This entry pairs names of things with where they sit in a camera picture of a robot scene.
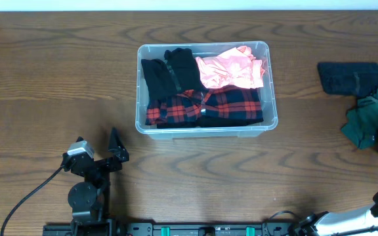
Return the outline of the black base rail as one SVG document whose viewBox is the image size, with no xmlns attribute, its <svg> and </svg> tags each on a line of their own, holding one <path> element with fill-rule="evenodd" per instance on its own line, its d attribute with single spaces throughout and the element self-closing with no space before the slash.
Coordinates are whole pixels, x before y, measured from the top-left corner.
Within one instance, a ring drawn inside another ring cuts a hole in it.
<svg viewBox="0 0 378 236">
<path fill-rule="evenodd" d="M 48 224 L 43 236 L 288 236 L 293 224 L 268 222 L 261 224 Z"/>
</svg>

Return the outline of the clear plastic storage container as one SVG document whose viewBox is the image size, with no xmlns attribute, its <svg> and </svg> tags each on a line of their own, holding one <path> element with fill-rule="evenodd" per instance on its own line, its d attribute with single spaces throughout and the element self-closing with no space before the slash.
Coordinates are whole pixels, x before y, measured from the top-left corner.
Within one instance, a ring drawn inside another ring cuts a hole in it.
<svg viewBox="0 0 378 236">
<path fill-rule="evenodd" d="M 149 104 L 149 92 L 145 82 L 142 59 L 164 59 L 166 50 L 177 48 L 190 49 L 195 57 L 217 56 L 233 47 L 248 46 L 252 53 L 263 62 L 265 73 L 262 77 L 264 87 L 259 88 L 260 102 L 264 121 L 245 127 L 217 127 L 217 128 L 169 128 L 158 129 L 145 125 L 146 108 Z M 145 44 L 137 52 L 136 76 L 136 114 L 135 127 L 141 134 L 146 134 L 154 140 L 168 140 L 173 138 L 200 138 L 214 136 L 256 137 L 265 131 L 273 130 L 278 125 L 278 112 L 274 81 L 270 59 L 270 47 L 264 41 L 241 41 L 221 43 L 181 43 L 181 44 Z"/>
</svg>

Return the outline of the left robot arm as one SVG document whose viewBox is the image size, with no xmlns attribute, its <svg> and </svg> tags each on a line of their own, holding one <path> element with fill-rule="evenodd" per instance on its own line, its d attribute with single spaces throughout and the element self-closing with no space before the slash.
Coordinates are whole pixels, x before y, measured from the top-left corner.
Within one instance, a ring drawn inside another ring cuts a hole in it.
<svg viewBox="0 0 378 236">
<path fill-rule="evenodd" d="M 62 155 L 61 167 L 83 178 L 68 193 L 72 208 L 72 235 L 118 235 L 116 221 L 110 217 L 110 174 L 122 169 L 129 153 L 112 128 L 106 159 L 94 160 L 95 151 L 90 143 L 79 137 Z"/>
</svg>

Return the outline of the pink garment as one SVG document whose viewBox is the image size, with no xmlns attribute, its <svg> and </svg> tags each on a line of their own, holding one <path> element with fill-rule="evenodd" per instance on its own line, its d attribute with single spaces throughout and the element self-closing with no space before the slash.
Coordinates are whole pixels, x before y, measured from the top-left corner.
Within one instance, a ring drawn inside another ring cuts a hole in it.
<svg viewBox="0 0 378 236">
<path fill-rule="evenodd" d="M 207 89 L 235 86 L 242 89 L 264 87 L 263 61 L 257 59 L 250 47 L 240 46 L 218 56 L 196 57 L 200 81 Z"/>
</svg>

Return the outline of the dark green garment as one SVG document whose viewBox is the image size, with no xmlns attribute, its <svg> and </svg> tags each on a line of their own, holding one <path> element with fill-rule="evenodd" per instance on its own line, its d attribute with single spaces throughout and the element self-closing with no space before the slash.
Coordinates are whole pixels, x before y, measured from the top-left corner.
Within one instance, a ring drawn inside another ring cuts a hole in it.
<svg viewBox="0 0 378 236">
<path fill-rule="evenodd" d="M 372 148 L 378 136 L 378 89 L 371 96 L 357 100 L 347 114 L 341 132 L 358 148 Z"/>
</svg>

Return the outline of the dark navy garment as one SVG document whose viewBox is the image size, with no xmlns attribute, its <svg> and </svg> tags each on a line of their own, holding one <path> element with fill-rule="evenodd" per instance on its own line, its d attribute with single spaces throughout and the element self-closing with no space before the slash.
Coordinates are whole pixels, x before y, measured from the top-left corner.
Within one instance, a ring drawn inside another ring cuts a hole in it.
<svg viewBox="0 0 378 236">
<path fill-rule="evenodd" d="M 319 62 L 317 69 L 327 94 L 365 98 L 378 90 L 378 63 Z"/>
</svg>

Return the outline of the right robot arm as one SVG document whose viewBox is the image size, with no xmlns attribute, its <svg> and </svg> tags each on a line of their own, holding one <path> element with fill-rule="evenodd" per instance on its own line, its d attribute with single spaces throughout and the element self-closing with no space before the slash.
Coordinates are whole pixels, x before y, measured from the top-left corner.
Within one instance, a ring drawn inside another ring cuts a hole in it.
<svg viewBox="0 0 378 236">
<path fill-rule="evenodd" d="M 110 218 L 108 212 L 110 174 L 121 170 L 122 164 L 129 160 L 129 153 L 115 128 L 110 134 L 108 151 L 111 157 L 96 161 L 94 149 L 79 137 L 64 154 L 65 169 L 84 178 L 68 194 L 73 215 L 71 235 L 378 235 L 378 192 L 371 206 L 344 213 L 311 214 L 297 222 L 277 222 L 271 216 L 258 225 L 121 224 Z"/>
</svg>

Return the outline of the red plaid flannel shirt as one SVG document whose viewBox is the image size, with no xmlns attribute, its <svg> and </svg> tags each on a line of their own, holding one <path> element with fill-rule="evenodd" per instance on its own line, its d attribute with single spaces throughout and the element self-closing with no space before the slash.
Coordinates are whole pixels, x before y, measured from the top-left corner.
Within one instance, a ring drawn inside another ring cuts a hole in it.
<svg viewBox="0 0 378 236">
<path fill-rule="evenodd" d="M 255 88 L 227 86 L 205 91 L 187 90 L 161 100 L 151 100 L 145 124 L 193 122 L 200 117 L 263 119 L 260 92 Z"/>
</svg>

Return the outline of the black garment with grey stripe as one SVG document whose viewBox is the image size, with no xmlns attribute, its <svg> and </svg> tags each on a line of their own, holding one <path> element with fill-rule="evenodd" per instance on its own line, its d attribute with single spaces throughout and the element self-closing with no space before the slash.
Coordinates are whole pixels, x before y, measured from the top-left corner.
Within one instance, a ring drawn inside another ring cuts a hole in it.
<svg viewBox="0 0 378 236">
<path fill-rule="evenodd" d="M 151 100 L 161 100 L 187 90 L 205 91 L 191 49 L 166 50 L 164 60 L 140 61 Z"/>
</svg>

